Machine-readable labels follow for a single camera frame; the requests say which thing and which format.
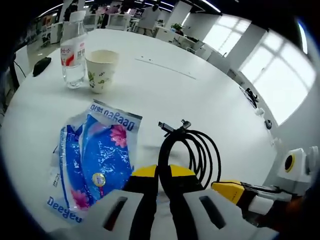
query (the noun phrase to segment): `coiled cable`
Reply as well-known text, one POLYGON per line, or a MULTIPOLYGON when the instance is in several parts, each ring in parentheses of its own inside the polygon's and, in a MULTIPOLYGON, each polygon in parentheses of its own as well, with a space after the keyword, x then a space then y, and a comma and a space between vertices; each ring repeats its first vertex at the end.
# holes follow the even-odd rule
POLYGON ((182 122, 183 122, 183 126, 178 129, 173 129, 172 127, 166 125, 165 123, 159 122, 159 126, 168 133, 165 135, 166 138, 164 139, 160 148, 158 166, 160 168, 168 166, 169 155, 172 147, 176 142, 182 142, 186 146, 189 152, 189 157, 190 157, 189 169, 192 170, 196 176, 198 176, 198 179, 201 183, 205 178, 207 166, 209 167, 209 175, 205 184, 203 185, 203 188, 206 189, 210 184, 214 168, 213 168, 213 159, 211 156, 211 152, 205 139, 207 139, 211 143, 211 145, 215 150, 215 154, 217 157, 216 182, 219 182, 221 177, 221 159, 220 159, 220 154, 219 154, 217 145, 205 133, 196 131, 196 130, 186 129, 191 125, 189 122, 184 120, 182 120, 182 122), (197 150, 198 161, 196 161, 195 153, 193 152, 189 142, 194 144, 197 150))

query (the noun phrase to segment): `gold sticker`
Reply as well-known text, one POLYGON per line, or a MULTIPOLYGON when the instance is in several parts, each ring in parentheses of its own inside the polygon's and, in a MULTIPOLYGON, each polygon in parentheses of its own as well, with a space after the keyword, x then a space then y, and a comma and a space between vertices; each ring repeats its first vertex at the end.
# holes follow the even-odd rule
POLYGON ((105 176, 99 172, 93 174, 92 181, 93 181, 94 185, 96 185, 97 187, 102 187, 103 185, 106 184, 105 176))

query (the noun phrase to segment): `pink flower print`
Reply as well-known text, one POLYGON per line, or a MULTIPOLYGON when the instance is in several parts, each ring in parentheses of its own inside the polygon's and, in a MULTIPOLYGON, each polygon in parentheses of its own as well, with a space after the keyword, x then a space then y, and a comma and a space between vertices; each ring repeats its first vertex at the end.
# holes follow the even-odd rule
POLYGON ((73 190, 71 189, 71 194, 72 197, 75 201, 75 205, 80 209, 80 210, 88 210, 89 208, 89 203, 88 199, 85 193, 82 193, 80 190, 73 190))
POLYGON ((113 125, 113 128, 111 128, 111 132, 111 141, 115 142, 116 146, 120 146, 121 148, 127 146, 127 133, 124 126, 113 125))

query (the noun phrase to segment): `ceiling light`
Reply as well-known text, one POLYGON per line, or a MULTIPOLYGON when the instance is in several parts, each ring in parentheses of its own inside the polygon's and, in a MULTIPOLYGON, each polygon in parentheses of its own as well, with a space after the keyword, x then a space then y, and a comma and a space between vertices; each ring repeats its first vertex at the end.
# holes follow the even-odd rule
POLYGON ((169 3, 166 3, 166 2, 164 2, 164 1, 162 1, 161 3, 162 3, 162 4, 165 4, 165 5, 168 5, 168 6, 170 6, 170 7, 174 7, 173 5, 171 5, 171 4, 169 4, 169 3))
POLYGON ((190 12, 188 12, 188 14, 185 16, 184 20, 182 21, 181 25, 183 26, 185 24, 185 22, 187 21, 188 17, 190 15, 190 12))
POLYGON ((62 5, 63 5, 63 3, 61 3, 61 4, 57 5, 57 6, 54 6, 53 8, 50 8, 49 10, 47 10, 47 11, 45 11, 45 12, 41 13, 41 14, 39 15, 39 17, 41 17, 41 16, 45 15, 46 13, 50 12, 51 10, 56 9, 56 8, 58 8, 58 7, 62 6, 62 5))
MULTIPOLYGON (((153 6, 153 5, 154 5, 154 4, 147 3, 147 2, 145 2, 144 4, 147 4, 147 5, 150 5, 150 6, 153 6)), ((163 10, 166 10, 166 11, 168 11, 168 12, 172 12, 172 10, 169 10, 169 9, 164 8, 164 7, 162 7, 162 6, 160 6, 159 8, 160 8, 160 9, 163 9, 163 10)))
POLYGON ((202 2, 204 2, 205 4, 209 5, 210 7, 212 7, 214 10, 216 10, 218 13, 221 13, 221 11, 214 5, 212 5, 210 2, 208 2, 207 0, 201 0, 202 2))
MULTIPOLYGON (((90 2, 94 2, 94 1, 95 1, 95 0, 88 0, 88 1, 85 1, 85 2, 86 2, 86 3, 90 3, 90 2)), ((39 15, 39 17, 45 15, 46 13, 50 12, 51 10, 56 9, 56 8, 62 6, 62 5, 63 5, 63 3, 61 3, 61 4, 57 5, 57 6, 54 6, 53 8, 50 8, 49 10, 41 13, 41 14, 39 15)))
POLYGON ((308 46, 307 46, 307 38, 306 38, 305 30, 299 22, 298 22, 298 25, 299 25, 301 40, 302 40, 302 50, 305 54, 308 54, 308 46))

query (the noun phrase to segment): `cable connector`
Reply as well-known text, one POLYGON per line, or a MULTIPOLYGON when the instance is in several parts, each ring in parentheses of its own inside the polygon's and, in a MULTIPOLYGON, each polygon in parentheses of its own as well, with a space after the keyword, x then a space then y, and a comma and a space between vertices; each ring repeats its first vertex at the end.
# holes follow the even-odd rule
POLYGON ((182 126, 179 127, 178 129, 174 129, 173 127, 169 126, 168 124, 164 123, 164 122, 159 122, 158 123, 158 126, 166 131, 166 134, 164 135, 164 137, 167 137, 169 134, 173 133, 174 131, 177 131, 177 130, 186 130, 187 128, 189 128, 191 126, 191 122, 189 121, 186 121, 184 119, 181 120, 182 122, 182 126))

